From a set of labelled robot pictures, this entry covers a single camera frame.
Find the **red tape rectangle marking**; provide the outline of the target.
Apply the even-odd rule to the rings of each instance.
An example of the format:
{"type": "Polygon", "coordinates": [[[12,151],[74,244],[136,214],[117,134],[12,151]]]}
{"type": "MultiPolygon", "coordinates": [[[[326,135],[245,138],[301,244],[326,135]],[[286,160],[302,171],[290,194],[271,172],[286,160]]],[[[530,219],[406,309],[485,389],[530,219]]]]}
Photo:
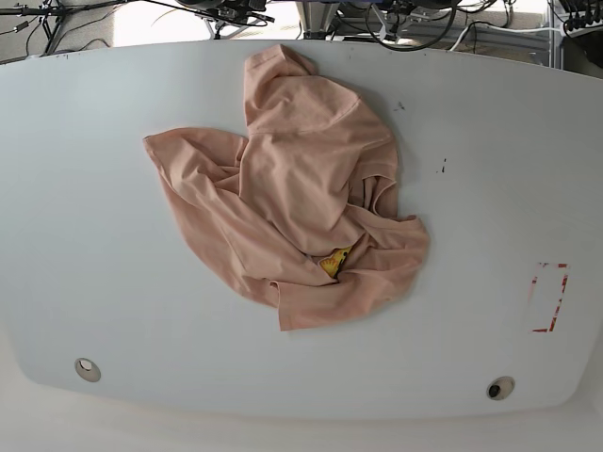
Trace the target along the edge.
{"type": "Polygon", "coordinates": [[[529,332],[553,332],[565,293],[570,266],[539,263],[531,280],[527,326],[529,332]]]}

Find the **peach pink T-shirt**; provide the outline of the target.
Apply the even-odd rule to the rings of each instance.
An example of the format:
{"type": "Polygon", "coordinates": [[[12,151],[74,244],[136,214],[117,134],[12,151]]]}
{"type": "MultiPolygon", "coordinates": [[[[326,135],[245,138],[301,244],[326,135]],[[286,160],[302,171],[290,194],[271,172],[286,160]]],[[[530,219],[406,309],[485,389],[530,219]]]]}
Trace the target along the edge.
{"type": "Polygon", "coordinates": [[[398,214],[398,143],[353,90],[283,45],[245,63],[247,135],[146,137],[194,254],[282,331],[353,320],[403,297],[429,235],[398,214]]]}

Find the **right round table grommet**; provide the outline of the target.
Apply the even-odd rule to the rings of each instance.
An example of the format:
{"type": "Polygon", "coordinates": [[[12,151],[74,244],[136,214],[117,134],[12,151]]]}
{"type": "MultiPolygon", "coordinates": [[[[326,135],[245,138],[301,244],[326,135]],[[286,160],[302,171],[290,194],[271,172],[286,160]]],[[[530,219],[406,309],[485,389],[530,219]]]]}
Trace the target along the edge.
{"type": "Polygon", "coordinates": [[[486,389],[486,395],[489,399],[500,401],[506,399],[514,390],[515,380],[510,376],[503,376],[494,379],[486,389]]]}

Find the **black tripod stand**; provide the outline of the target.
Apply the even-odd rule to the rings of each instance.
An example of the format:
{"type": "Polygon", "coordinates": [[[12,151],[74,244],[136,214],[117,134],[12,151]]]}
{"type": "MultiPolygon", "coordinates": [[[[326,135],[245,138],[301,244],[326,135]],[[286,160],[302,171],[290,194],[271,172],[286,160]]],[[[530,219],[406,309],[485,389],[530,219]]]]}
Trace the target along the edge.
{"type": "Polygon", "coordinates": [[[48,56],[56,51],[59,34],[68,19],[79,13],[103,8],[113,8],[120,3],[120,1],[101,1],[93,4],[68,5],[63,1],[41,1],[35,8],[30,7],[27,4],[16,3],[10,8],[1,8],[1,16],[19,18],[21,21],[12,28],[2,30],[1,36],[4,37],[21,33],[32,23],[37,23],[46,38],[46,44],[42,51],[42,55],[48,56]]]}

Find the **left round table grommet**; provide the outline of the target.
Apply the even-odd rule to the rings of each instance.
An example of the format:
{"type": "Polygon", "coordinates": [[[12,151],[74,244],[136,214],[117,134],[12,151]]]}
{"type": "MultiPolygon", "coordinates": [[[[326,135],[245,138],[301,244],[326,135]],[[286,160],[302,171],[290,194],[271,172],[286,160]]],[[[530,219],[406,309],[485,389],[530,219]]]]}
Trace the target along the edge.
{"type": "Polygon", "coordinates": [[[86,358],[77,358],[74,362],[74,370],[81,379],[87,382],[95,383],[102,377],[100,368],[86,358]]]}

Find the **grey metal centre post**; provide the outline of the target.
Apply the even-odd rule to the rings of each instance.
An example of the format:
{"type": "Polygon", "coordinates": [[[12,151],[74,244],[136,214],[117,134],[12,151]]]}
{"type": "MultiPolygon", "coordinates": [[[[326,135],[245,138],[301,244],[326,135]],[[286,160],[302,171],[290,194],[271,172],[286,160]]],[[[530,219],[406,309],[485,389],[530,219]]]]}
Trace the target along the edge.
{"type": "Polygon", "coordinates": [[[339,6],[338,1],[297,1],[303,38],[324,40],[339,6]]]}

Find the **round table grommet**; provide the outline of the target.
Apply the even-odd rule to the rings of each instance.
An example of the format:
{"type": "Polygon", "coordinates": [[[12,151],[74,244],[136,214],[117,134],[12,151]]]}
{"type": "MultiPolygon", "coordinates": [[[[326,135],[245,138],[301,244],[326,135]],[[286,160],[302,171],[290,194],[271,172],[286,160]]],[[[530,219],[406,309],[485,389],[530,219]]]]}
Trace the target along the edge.
{"type": "Polygon", "coordinates": [[[86,358],[77,358],[74,362],[74,370],[81,379],[87,382],[95,383],[102,377],[100,368],[86,358]]]}
{"type": "Polygon", "coordinates": [[[514,390],[515,380],[510,376],[503,376],[494,379],[486,389],[486,395],[489,399],[500,401],[506,399],[514,390]]]}

